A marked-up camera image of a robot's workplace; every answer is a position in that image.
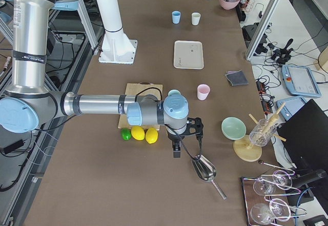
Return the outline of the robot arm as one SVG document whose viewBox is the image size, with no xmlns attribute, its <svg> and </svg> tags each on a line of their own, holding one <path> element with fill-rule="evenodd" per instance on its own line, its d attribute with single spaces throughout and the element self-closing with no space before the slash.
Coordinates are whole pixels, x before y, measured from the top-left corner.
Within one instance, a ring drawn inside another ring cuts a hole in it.
<svg viewBox="0 0 328 226">
<path fill-rule="evenodd" d="M 132 126 L 164 125 L 173 156 L 180 157 L 187 130 L 187 99 L 173 90 L 153 96 L 78 95 L 45 87 L 48 15 L 51 9 L 76 10 L 78 0 L 13 0 L 12 81 L 1 100 L 1 125 L 8 131 L 35 130 L 52 119 L 83 114 L 125 114 Z"/>
</svg>

